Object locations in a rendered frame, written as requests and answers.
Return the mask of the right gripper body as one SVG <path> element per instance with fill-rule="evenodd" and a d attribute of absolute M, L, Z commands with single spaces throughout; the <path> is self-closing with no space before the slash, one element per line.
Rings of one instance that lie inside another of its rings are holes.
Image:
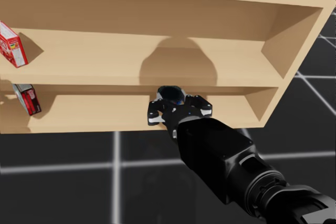
<path fill-rule="evenodd" d="M 182 120 L 187 118 L 191 118 L 191 120 L 200 118 L 200 109 L 189 104 L 176 105 L 169 101 L 163 101 L 163 106 L 163 124 L 166 126 L 172 140 L 177 139 L 177 128 Z"/>

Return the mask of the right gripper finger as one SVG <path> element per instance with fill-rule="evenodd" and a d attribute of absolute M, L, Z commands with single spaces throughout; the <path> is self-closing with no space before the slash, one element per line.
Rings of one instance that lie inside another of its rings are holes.
<path fill-rule="evenodd" d="M 162 118 L 161 114 L 166 109 L 166 101 L 163 99 L 156 99 L 149 102 L 147 121 L 149 126 L 155 126 L 160 123 L 165 125 L 165 120 Z"/>
<path fill-rule="evenodd" d="M 204 117 L 212 117 L 213 106 L 200 95 L 187 95 L 184 104 L 193 108 L 198 114 Z"/>

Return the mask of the blue can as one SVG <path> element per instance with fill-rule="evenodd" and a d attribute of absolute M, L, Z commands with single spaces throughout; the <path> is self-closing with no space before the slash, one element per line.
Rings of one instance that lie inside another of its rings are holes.
<path fill-rule="evenodd" d="M 185 93 L 178 86 L 161 86 L 158 88 L 156 98 L 180 105 L 185 101 Z"/>

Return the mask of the pale wooden shelf unit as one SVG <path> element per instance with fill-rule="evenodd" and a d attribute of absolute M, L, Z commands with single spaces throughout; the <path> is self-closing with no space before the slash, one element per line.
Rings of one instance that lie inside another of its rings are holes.
<path fill-rule="evenodd" d="M 0 133 L 149 130 L 180 86 L 233 128 L 262 127 L 335 0 L 0 0 L 29 63 L 0 55 Z M 31 84 L 28 115 L 12 84 Z"/>

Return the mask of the red and white carton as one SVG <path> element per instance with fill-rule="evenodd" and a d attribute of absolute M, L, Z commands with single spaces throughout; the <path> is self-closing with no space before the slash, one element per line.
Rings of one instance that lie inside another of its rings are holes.
<path fill-rule="evenodd" d="M 28 64 L 20 37 L 0 20 L 0 53 L 15 67 Z"/>

